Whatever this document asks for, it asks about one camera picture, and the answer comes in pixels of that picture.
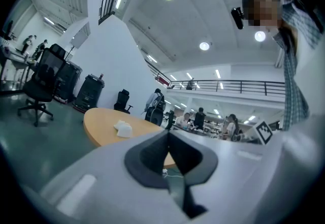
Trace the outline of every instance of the plaid shirt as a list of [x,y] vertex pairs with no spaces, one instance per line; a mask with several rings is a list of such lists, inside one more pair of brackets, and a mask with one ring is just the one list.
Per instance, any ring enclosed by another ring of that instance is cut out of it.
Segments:
[[[298,9],[293,3],[287,2],[283,5],[282,18],[299,30],[310,48],[315,49],[322,34],[307,13]],[[280,28],[274,39],[284,50],[285,105],[282,129],[288,130],[291,125],[308,117],[308,105],[294,81],[297,59],[291,33],[287,29]]]

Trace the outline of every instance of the ceiling beam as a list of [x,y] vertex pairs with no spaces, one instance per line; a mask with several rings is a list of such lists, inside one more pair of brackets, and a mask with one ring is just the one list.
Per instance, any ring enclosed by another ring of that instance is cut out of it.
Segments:
[[51,1],[52,3],[56,4],[57,6],[66,9],[67,11],[69,11],[71,14],[74,14],[75,16],[78,16],[80,18],[85,18],[86,15],[84,15],[83,13],[77,11],[76,9],[69,7],[68,5],[66,5],[65,3],[59,1],[59,0],[48,0]]

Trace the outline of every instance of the black equipment cabinet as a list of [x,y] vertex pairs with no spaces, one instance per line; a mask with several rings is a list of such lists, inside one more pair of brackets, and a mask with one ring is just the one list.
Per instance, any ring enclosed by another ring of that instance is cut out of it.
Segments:
[[71,102],[73,100],[73,90],[81,72],[82,69],[79,66],[72,62],[66,62],[58,75],[62,81],[58,85],[55,96],[66,102]]
[[102,79],[93,74],[88,75],[74,101],[74,108],[81,112],[86,112],[88,109],[95,108],[104,87],[105,84]]

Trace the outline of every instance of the desk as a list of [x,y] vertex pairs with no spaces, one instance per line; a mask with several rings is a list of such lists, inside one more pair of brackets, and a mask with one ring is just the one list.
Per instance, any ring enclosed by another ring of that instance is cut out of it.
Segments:
[[[114,128],[114,125],[118,120],[125,121],[132,126],[133,137],[163,130],[160,126],[143,119],[106,108],[89,109],[85,113],[83,126],[87,136],[96,146],[104,146],[128,139],[117,136],[117,130]],[[174,165],[175,163],[171,155],[168,154],[165,159],[165,167],[172,167]]]
[[0,48],[0,64],[2,66],[1,72],[0,72],[0,87],[2,84],[3,73],[5,71],[5,66],[6,66],[7,60],[10,60],[12,62],[12,64],[14,65],[14,67],[16,69],[16,73],[20,69],[24,69],[24,71],[20,78],[19,89],[18,90],[0,90],[0,95],[23,93],[23,91],[21,90],[22,81],[23,81],[23,77],[24,77],[26,68],[30,65],[30,62],[25,61],[24,56],[19,54],[17,51],[10,51],[8,53],[4,50],[4,48]]
[[208,137],[207,134],[205,133],[201,133],[201,132],[198,132],[198,131],[193,131],[193,130],[185,130],[183,128],[181,128],[180,126],[177,126],[175,124],[172,125],[172,130],[183,130],[185,132],[188,132],[188,133],[191,133],[191,134],[195,134],[195,135],[198,135],[198,136],[202,136],[202,137]]

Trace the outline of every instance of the gray floor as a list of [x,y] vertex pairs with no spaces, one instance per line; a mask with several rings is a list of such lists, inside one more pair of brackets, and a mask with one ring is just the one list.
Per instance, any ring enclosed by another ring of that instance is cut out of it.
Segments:
[[[34,110],[22,111],[26,95],[0,97],[0,143],[17,174],[20,183],[38,192],[50,179],[96,147],[87,137],[82,119],[84,114],[57,101],[47,103],[50,116],[42,114],[39,126]],[[177,168],[169,175],[178,175]],[[183,178],[166,177],[171,186],[171,196],[180,200]]]

